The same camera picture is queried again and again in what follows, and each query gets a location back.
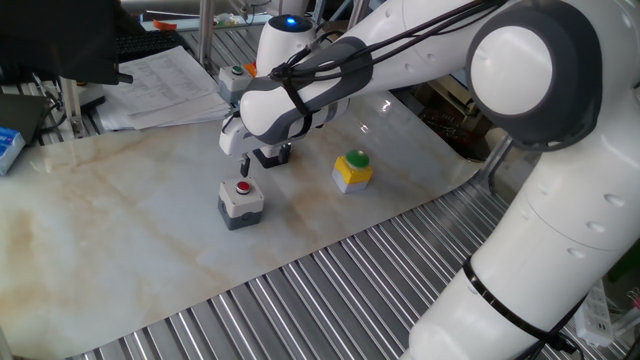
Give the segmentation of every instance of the metal frame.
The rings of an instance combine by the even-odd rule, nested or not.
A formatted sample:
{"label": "metal frame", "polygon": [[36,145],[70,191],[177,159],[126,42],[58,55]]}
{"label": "metal frame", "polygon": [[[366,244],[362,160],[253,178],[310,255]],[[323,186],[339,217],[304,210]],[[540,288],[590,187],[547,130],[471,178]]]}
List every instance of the metal frame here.
{"label": "metal frame", "polygon": [[213,19],[215,17],[214,0],[200,0],[200,41],[198,42],[198,61],[209,73],[213,71],[211,44],[213,42]]}

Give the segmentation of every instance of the blue box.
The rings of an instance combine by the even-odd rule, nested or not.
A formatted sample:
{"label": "blue box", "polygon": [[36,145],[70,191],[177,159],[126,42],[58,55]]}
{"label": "blue box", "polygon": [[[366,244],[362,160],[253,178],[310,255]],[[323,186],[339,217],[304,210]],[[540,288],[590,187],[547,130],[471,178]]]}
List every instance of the blue box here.
{"label": "blue box", "polygon": [[0,127],[0,176],[7,173],[24,145],[19,131]]}

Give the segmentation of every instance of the stack of paper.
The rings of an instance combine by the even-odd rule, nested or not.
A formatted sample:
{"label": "stack of paper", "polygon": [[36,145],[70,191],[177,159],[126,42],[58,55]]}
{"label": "stack of paper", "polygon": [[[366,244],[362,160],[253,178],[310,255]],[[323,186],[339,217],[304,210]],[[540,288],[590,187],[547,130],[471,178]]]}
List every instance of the stack of paper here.
{"label": "stack of paper", "polygon": [[105,86],[97,107],[106,130],[145,129],[222,120],[231,112],[217,85],[184,48],[120,65],[133,84]]}

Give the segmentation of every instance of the black monitor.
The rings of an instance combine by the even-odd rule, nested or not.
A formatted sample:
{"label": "black monitor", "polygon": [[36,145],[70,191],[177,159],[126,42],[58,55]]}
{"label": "black monitor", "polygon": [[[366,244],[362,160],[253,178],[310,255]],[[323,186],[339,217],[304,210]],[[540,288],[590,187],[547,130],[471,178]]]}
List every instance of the black monitor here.
{"label": "black monitor", "polygon": [[0,0],[0,65],[97,84],[127,81],[118,73],[114,4]]}

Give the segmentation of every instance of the paper document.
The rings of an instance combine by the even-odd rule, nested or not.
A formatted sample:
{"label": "paper document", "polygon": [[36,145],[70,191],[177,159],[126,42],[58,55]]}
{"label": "paper document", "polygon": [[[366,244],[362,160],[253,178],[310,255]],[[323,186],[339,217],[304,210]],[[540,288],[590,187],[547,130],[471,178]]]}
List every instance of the paper document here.
{"label": "paper document", "polygon": [[105,86],[107,95],[127,115],[184,103],[213,93],[217,85],[183,47],[120,65],[133,84]]}
{"label": "paper document", "polygon": [[[96,111],[98,112],[98,120],[102,123],[102,126],[105,130],[126,130],[126,129],[135,129],[134,126],[135,120],[131,116],[127,116],[125,112],[120,109],[117,105],[107,100],[105,103],[100,104],[96,107]],[[202,112],[189,111],[188,114],[182,114],[183,117],[177,118],[169,118],[165,114],[162,114],[165,110],[160,110],[159,114],[156,114],[155,118],[167,120],[172,119],[169,122],[164,122],[157,126],[165,127],[165,126],[175,126],[175,125],[185,125],[185,124],[193,124],[205,121],[217,121],[223,120],[227,118],[231,112],[228,104],[221,104],[215,106],[213,108],[207,109]]]}

